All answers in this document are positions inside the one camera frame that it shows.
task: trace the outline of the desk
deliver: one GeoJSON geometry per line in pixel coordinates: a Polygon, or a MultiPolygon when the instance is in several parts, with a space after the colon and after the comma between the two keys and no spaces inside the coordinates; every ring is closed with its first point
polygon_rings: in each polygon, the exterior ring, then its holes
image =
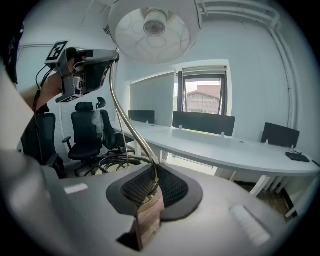
{"type": "MultiPolygon", "coordinates": [[[[288,148],[136,121],[132,124],[149,145],[163,151],[234,172],[261,174],[250,192],[254,196],[272,183],[272,189],[275,189],[283,177],[285,179],[278,191],[284,187],[288,177],[316,176],[320,172],[320,167],[308,155],[310,162],[290,160],[285,155],[288,148]]],[[[121,132],[118,121],[112,121],[111,125],[115,131],[121,132]]],[[[125,124],[123,129],[126,136],[134,139],[125,124]]],[[[134,144],[136,154],[141,154],[138,143],[135,141],[134,144]]]]}

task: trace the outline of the white lamp shade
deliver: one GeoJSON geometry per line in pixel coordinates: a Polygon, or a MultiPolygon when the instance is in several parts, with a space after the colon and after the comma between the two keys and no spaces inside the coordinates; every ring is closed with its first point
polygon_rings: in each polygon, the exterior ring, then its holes
{"type": "Polygon", "coordinates": [[[109,14],[113,41],[133,59],[171,62],[185,54],[200,31],[194,0],[118,0],[109,14]]]}

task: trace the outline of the window pane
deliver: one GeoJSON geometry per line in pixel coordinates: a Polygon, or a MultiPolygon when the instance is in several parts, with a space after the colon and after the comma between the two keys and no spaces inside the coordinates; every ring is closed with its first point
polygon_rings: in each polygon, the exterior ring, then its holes
{"type": "Polygon", "coordinates": [[[183,111],[218,114],[221,79],[220,78],[195,78],[185,80],[186,102],[183,111]]]}

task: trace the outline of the white strip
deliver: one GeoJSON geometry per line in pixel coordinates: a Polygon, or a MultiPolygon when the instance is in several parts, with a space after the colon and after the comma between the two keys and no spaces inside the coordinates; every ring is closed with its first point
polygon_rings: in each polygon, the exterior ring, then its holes
{"type": "Polygon", "coordinates": [[[68,195],[70,195],[70,194],[77,193],[77,192],[87,190],[87,189],[88,189],[88,186],[86,184],[82,183],[82,184],[77,184],[77,185],[73,185],[73,186],[67,186],[64,188],[64,191],[68,195]]]}
{"type": "Polygon", "coordinates": [[[270,234],[242,205],[231,207],[230,212],[255,246],[260,246],[271,238],[270,234]]]}

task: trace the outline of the metal rod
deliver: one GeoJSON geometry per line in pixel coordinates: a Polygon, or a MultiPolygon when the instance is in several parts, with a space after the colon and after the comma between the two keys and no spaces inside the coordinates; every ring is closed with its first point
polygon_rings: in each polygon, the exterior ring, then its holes
{"type": "Polygon", "coordinates": [[[113,62],[110,69],[110,91],[112,95],[112,99],[114,102],[114,106],[120,116],[122,117],[125,125],[128,127],[130,132],[132,133],[133,137],[136,139],[136,141],[139,143],[141,148],[144,150],[148,158],[150,159],[151,164],[154,167],[154,180],[158,180],[158,174],[157,174],[157,166],[159,165],[158,158],[156,157],[155,153],[152,151],[151,147],[148,145],[148,143],[142,138],[140,133],[137,131],[137,129],[131,124],[129,118],[127,117],[126,113],[124,112],[123,108],[118,102],[118,99],[115,95],[115,88],[114,88],[114,80],[116,78],[116,70],[117,70],[117,62],[113,62]]]}
{"type": "Polygon", "coordinates": [[[125,147],[125,155],[126,155],[126,163],[128,165],[128,168],[130,168],[129,167],[129,157],[128,157],[128,148],[127,148],[126,136],[125,136],[124,130],[122,129],[122,122],[121,122],[121,118],[119,116],[118,110],[115,109],[115,112],[116,112],[116,115],[118,116],[119,123],[120,123],[120,128],[121,128],[121,133],[122,133],[122,136],[123,136],[123,142],[124,142],[124,147],[125,147]]]}

